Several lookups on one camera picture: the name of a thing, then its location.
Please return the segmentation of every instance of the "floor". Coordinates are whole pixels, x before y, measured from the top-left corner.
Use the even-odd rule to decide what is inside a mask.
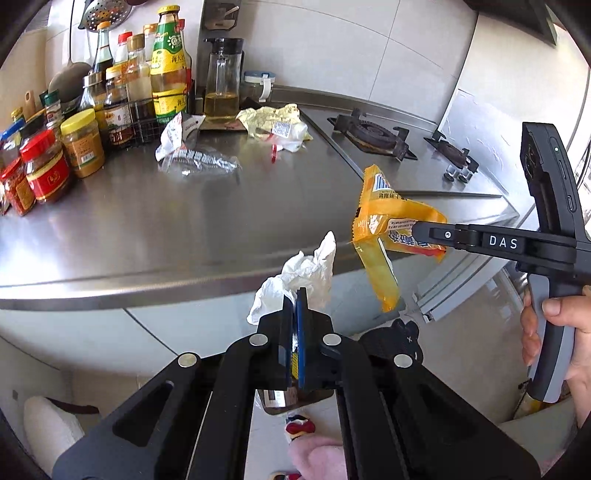
[[[495,423],[507,421],[517,404],[517,385],[527,377],[521,362],[519,308],[497,277],[436,323],[420,322],[424,364]],[[73,396],[103,416],[139,389],[148,378],[74,372]],[[335,396],[303,410],[317,431],[340,437]],[[256,406],[246,458],[246,480],[293,470],[284,436],[285,417],[269,416]]]

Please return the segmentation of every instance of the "screw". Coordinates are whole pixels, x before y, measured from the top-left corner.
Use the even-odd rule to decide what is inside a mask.
[[[269,341],[269,339],[263,333],[255,333],[254,335],[251,335],[248,341],[252,346],[263,346]]]
[[[404,353],[399,353],[394,357],[394,365],[400,368],[408,368],[413,364],[413,359]]]
[[[178,358],[178,364],[183,367],[192,367],[197,363],[197,357],[193,353],[184,353]]]
[[[336,333],[327,333],[322,337],[322,341],[325,345],[337,346],[340,343],[340,336]]]

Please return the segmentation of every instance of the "yellow lid jar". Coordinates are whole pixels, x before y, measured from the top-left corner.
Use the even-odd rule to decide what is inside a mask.
[[[94,109],[82,110],[60,127],[66,157],[78,178],[87,177],[104,165],[105,151]]]

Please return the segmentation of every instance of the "red bottle cap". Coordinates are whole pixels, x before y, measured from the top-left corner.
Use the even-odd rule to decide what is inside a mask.
[[[31,137],[27,144],[21,148],[21,157],[24,162],[31,161],[41,155],[56,141],[56,136],[51,129],[43,130]]]
[[[4,169],[2,175],[0,175],[0,180],[4,181],[8,177],[10,177],[13,173],[16,172],[17,168],[22,165],[22,161],[20,158],[14,160],[8,167]]]
[[[134,34],[131,32],[123,32],[122,34],[119,35],[119,37],[117,37],[117,43],[121,45],[122,43],[127,42],[127,39],[129,37],[133,37],[133,36],[134,36]]]

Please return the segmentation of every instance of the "human hand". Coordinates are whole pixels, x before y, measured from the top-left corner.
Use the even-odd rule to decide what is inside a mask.
[[[576,328],[566,380],[573,396],[577,423],[582,426],[591,411],[591,287],[583,287],[581,296],[544,300],[542,310],[550,323]],[[524,297],[521,326],[524,332],[521,354],[525,364],[530,366],[540,353],[542,342],[537,333],[538,317],[532,307],[529,290]]]

